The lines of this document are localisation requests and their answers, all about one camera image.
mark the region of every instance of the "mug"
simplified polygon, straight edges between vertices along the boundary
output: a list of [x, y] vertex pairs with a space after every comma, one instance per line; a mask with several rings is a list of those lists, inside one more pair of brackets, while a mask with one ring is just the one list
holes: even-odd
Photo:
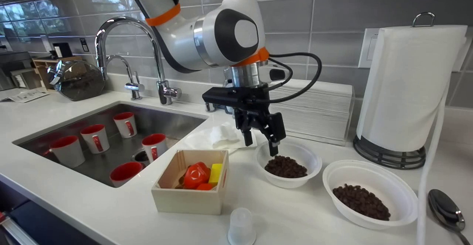
[[52, 142], [49, 144], [49, 150], [43, 155], [49, 153], [54, 153], [61, 164], [70, 168], [77, 167], [86, 161], [77, 136], [66, 136]]
[[151, 164], [167, 151], [166, 135], [162, 133], [151, 134], [143, 139], [142, 145]]
[[93, 154], [105, 152], [110, 148], [107, 133], [105, 132], [105, 125], [103, 124], [88, 126], [81, 130], [81, 135], [84, 138], [84, 141], [86, 141], [90, 152]]
[[143, 165], [138, 162], [128, 162], [117, 166], [111, 173], [110, 173], [110, 180], [113, 183], [115, 188], [118, 188], [125, 184], [128, 180], [132, 179], [132, 177], [136, 176], [139, 172], [143, 170]]
[[131, 138], [137, 134], [135, 114], [131, 112], [120, 113], [113, 117], [113, 120], [123, 138]]

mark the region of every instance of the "white cord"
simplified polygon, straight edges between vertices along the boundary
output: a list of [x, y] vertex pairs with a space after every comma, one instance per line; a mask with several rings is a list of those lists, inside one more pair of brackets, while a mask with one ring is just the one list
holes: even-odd
[[425, 245], [425, 218], [426, 218], [426, 209], [427, 209], [427, 175], [431, 169], [432, 163], [434, 162], [435, 153], [437, 151], [437, 146], [439, 145], [440, 133], [442, 132], [442, 125], [445, 115], [445, 101], [446, 95], [448, 93], [448, 87], [450, 83], [447, 83], [444, 90], [444, 95], [437, 107], [437, 119], [435, 124], [434, 133], [432, 134], [432, 141], [427, 152], [424, 168], [422, 168], [421, 182], [419, 183], [419, 203], [418, 203], [418, 213], [417, 217], [417, 245]]

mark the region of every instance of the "kitchen sink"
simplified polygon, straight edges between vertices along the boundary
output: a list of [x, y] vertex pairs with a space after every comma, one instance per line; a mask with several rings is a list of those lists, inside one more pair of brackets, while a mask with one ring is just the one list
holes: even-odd
[[[122, 138], [113, 121], [113, 116], [122, 112], [133, 112], [135, 114], [137, 135], [132, 138]], [[53, 129], [17, 145], [60, 164], [54, 154], [43, 156], [43, 153], [49, 149], [49, 144], [56, 139], [68, 135], [76, 135], [79, 137], [86, 161], [71, 169], [113, 187], [109, 178], [113, 169], [126, 162], [146, 160], [145, 157], [142, 157], [142, 139], [144, 137], [153, 133], [163, 133], [167, 137], [167, 147], [171, 148], [180, 139], [204, 122], [204, 120], [205, 119], [202, 118], [121, 103], [109, 108], [104, 108], [87, 117], [78, 118], [67, 125], [58, 127], [57, 129]], [[93, 124], [105, 125], [108, 141], [110, 143], [110, 149], [100, 154], [92, 154], [80, 134], [81, 129]]]

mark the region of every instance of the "white bowl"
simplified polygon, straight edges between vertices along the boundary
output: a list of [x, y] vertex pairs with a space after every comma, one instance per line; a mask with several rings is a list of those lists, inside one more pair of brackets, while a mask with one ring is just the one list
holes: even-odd
[[269, 160], [273, 159], [273, 157], [269, 154], [268, 142], [266, 141], [260, 144], [255, 151], [255, 158], [258, 162], [258, 166], [265, 174], [268, 181], [278, 187], [287, 189], [300, 187], [306, 184], [309, 179], [317, 175], [322, 168], [322, 160], [320, 156], [314, 154], [303, 145], [284, 140], [279, 144], [278, 149], [278, 155], [288, 156], [296, 160], [298, 164], [307, 168], [307, 176], [301, 178], [283, 178], [269, 173], [265, 170], [265, 166]]
[[[417, 218], [417, 196], [400, 177], [376, 164], [341, 160], [329, 164], [322, 175], [324, 186], [338, 211], [351, 222], [370, 229], [407, 225]], [[339, 186], [360, 185], [374, 193], [389, 209], [389, 221], [364, 216], [343, 204], [332, 192]]]

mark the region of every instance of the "faucet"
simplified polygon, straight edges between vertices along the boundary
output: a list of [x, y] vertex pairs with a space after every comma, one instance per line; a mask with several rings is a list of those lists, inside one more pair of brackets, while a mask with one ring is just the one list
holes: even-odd
[[[100, 68], [102, 72], [103, 79], [106, 80], [107, 77], [107, 65], [110, 60], [107, 60], [106, 58], [106, 53], [105, 53], [105, 40], [107, 39], [108, 33], [115, 28], [115, 26], [119, 25], [124, 25], [124, 24], [130, 24], [133, 26], [137, 26], [140, 28], [142, 31], [144, 31], [148, 38], [151, 40], [152, 46], [153, 46], [153, 53], [154, 53], [154, 59], [156, 61], [156, 66], [157, 66], [157, 76], [158, 76], [158, 81], [156, 83], [157, 85], [157, 90], [159, 94], [159, 100], [161, 102], [161, 105], [170, 105], [172, 104], [172, 99], [179, 99], [181, 97], [182, 91], [179, 88], [172, 88], [169, 87], [169, 82], [166, 80], [164, 77], [164, 66], [163, 66], [163, 60], [161, 59], [161, 52], [159, 51], [159, 46], [157, 44], [157, 38], [155, 33], [149, 28], [149, 26], [146, 25], [143, 21], [139, 21], [137, 19], [131, 18], [131, 17], [126, 17], [126, 16], [118, 16], [115, 18], [111, 18], [108, 21], [105, 21], [102, 26], [100, 26], [97, 35], [95, 37], [95, 47], [96, 47], [96, 60], [97, 60], [97, 67]], [[132, 77], [130, 75], [130, 72], [128, 72], [128, 77], [130, 78], [130, 83], [133, 84]], [[131, 90], [132, 88], [132, 95], [133, 91], [136, 92], [135, 86], [125, 86], [125, 88]]]
[[110, 63], [110, 61], [114, 60], [115, 58], [121, 60], [125, 65], [126, 73], [128, 74], [128, 78], [130, 79], [130, 82], [125, 84], [125, 89], [130, 90], [132, 92], [132, 101], [141, 100], [142, 97], [140, 97], [140, 92], [143, 92], [145, 90], [145, 85], [140, 84], [140, 77], [138, 77], [138, 72], [135, 71], [136, 83], [133, 83], [132, 71], [130, 69], [130, 65], [128, 64], [128, 61], [126, 61], [125, 58], [122, 58], [119, 55], [111, 55], [107, 58], [106, 66], [108, 65], [108, 63]]

